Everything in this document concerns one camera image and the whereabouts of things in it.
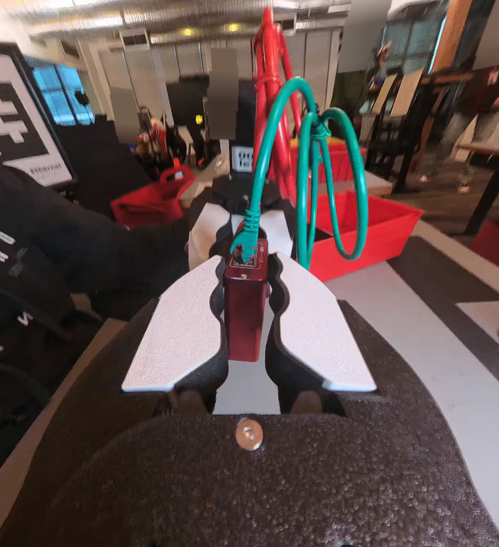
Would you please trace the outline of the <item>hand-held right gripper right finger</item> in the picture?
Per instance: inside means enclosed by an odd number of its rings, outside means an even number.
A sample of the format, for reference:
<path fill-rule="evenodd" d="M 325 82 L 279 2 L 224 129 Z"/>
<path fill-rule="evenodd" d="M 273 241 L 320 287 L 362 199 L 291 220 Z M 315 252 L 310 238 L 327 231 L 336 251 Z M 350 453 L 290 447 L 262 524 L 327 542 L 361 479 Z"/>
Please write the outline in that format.
<path fill-rule="evenodd" d="M 301 392 L 377 390 L 334 294 L 283 252 L 269 255 L 269 305 L 273 321 L 266 344 L 266 371 L 279 405 L 291 407 Z"/>

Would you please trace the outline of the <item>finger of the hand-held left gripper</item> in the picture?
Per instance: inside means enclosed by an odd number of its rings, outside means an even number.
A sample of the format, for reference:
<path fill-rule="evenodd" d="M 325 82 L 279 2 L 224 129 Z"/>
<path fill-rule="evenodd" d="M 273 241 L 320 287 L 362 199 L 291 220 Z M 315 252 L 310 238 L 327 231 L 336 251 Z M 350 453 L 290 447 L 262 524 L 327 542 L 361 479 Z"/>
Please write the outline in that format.
<path fill-rule="evenodd" d="M 291 256 L 293 251 L 293 237 L 290 235 L 288 222 L 283 210 L 269 210 L 261 214 L 261 229 L 267 239 L 269 254 L 281 252 Z"/>
<path fill-rule="evenodd" d="M 210 251 L 217 242 L 217 233 L 230 230 L 231 214 L 221 205 L 206 203 L 189 232 L 188 265 L 193 270 L 208 261 Z"/>

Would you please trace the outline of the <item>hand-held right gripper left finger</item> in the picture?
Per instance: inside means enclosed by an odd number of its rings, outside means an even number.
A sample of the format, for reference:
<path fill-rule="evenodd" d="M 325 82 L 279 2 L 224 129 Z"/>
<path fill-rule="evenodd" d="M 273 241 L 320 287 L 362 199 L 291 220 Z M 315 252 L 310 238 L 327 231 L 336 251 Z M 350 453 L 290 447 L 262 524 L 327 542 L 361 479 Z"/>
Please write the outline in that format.
<path fill-rule="evenodd" d="M 199 393 L 214 408 L 228 375 L 223 276 L 213 256 L 160 297 L 122 382 L 125 393 Z"/>

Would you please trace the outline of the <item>red ethernet adapter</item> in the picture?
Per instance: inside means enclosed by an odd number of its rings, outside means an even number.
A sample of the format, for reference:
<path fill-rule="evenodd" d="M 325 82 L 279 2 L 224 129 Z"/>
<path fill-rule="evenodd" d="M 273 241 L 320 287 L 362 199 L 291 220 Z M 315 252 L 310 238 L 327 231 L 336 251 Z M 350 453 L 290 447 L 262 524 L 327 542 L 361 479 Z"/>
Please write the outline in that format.
<path fill-rule="evenodd" d="M 259 238 L 248 262 L 242 262 L 239 248 L 227 262 L 224 320 L 229 360 L 254 363 L 259 359 L 267 298 L 268 256 L 268 242 Z"/>

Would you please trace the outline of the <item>red plastic bin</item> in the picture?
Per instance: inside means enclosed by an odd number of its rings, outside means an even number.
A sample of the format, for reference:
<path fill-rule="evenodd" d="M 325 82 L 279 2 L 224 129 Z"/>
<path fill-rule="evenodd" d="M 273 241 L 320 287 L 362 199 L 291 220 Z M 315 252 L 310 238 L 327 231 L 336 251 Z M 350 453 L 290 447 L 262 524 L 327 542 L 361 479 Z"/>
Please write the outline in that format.
<path fill-rule="evenodd" d="M 343 193 L 335 190 L 338 227 L 344 249 L 352 253 L 357 236 L 357 198 L 355 188 Z M 347 261 L 338 252 L 334 240 L 327 188 L 318 192 L 316 234 L 310 273 L 322 282 L 347 275 L 399 256 L 423 211 L 394 201 L 369 195 L 367 239 L 361 256 Z"/>

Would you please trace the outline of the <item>person's left forearm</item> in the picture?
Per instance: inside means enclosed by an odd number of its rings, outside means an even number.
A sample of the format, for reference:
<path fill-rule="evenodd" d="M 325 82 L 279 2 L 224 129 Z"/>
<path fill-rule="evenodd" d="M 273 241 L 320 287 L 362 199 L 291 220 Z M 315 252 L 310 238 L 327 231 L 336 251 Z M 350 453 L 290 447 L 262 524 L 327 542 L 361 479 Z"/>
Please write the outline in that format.
<path fill-rule="evenodd" d="M 129 321 L 188 272 L 189 218 L 135 229 L 105 218 L 66 238 L 61 267 L 103 318 Z"/>

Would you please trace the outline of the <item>red ribbed tote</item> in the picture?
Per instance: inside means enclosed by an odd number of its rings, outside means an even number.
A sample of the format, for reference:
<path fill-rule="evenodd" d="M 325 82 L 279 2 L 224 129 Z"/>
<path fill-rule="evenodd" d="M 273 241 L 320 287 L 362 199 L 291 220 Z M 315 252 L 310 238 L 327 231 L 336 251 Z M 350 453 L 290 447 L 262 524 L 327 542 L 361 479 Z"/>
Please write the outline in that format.
<path fill-rule="evenodd" d="M 345 141 L 336 137 L 329 137 L 327 143 L 332 165 L 333 181 L 352 181 L 353 174 Z M 298 139 L 295 138 L 290 140 L 291 172 L 295 181 L 297 179 L 296 175 L 298 168 L 298 146 Z"/>

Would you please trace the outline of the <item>black chair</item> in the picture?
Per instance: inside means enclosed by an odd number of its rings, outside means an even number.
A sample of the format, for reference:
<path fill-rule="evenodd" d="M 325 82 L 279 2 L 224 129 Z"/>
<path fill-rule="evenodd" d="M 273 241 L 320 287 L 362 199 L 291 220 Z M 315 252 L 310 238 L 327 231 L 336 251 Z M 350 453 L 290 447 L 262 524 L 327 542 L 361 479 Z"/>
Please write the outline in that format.
<path fill-rule="evenodd" d="M 391 192 L 401 194 L 410 192 L 407 179 L 411 161 L 421 147 L 433 86 L 422 75 L 413 84 L 412 75 L 405 76 L 399 67 L 391 69 L 388 77 L 392 79 L 388 93 L 379 92 L 371 109 L 375 118 L 365 168 L 387 181 L 395 176 Z"/>

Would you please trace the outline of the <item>person's black hoodie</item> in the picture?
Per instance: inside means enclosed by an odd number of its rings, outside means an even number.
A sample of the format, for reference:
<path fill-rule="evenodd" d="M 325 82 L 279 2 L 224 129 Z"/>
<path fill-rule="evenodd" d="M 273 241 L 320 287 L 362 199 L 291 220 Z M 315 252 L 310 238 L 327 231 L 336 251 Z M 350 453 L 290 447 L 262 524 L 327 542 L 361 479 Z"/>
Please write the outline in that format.
<path fill-rule="evenodd" d="M 73 293 L 103 288 L 118 228 L 0 166 L 0 468 L 101 321 Z"/>

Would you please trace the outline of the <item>window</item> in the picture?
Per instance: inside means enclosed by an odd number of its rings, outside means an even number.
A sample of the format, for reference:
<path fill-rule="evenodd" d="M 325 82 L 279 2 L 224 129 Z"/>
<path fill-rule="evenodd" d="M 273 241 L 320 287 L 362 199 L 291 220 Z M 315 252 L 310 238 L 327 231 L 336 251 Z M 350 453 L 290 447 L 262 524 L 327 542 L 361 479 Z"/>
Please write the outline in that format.
<path fill-rule="evenodd" d="M 59 126 L 91 125 L 95 116 L 83 83 L 84 73 L 73 67 L 25 57 L 48 110 Z"/>

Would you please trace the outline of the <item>black framed tag sign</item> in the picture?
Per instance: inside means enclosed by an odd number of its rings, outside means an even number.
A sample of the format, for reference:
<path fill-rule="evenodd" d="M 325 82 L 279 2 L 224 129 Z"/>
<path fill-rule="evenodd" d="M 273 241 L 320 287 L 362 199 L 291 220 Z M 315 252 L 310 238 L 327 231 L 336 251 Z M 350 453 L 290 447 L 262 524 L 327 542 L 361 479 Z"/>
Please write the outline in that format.
<path fill-rule="evenodd" d="M 77 181 L 32 69 L 14 43 L 0 42 L 0 165 L 44 187 Z"/>

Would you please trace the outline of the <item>wooden table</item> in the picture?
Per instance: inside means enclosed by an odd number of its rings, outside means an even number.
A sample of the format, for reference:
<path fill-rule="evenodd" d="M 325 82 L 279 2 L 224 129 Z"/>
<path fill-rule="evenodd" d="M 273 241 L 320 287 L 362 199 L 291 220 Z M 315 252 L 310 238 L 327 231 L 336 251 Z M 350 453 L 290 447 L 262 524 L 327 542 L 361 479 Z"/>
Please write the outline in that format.
<path fill-rule="evenodd" d="M 460 144 L 458 148 L 477 154 L 478 157 L 482 156 L 482 159 L 478 159 L 477 165 L 493 172 L 463 232 L 465 236 L 476 236 L 499 195 L 499 145 L 472 142 Z"/>

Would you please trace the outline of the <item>silver air duct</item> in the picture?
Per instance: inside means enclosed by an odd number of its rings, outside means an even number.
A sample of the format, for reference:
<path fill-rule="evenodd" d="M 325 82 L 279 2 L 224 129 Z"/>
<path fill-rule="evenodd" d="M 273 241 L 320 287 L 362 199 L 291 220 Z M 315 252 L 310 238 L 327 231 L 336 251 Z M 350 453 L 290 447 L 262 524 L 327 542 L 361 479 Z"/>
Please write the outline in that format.
<path fill-rule="evenodd" d="M 270 8 L 275 21 L 344 21 L 352 1 L 27 1 L 7 9 L 33 36 L 102 36 L 144 29 L 150 34 L 242 33 Z"/>

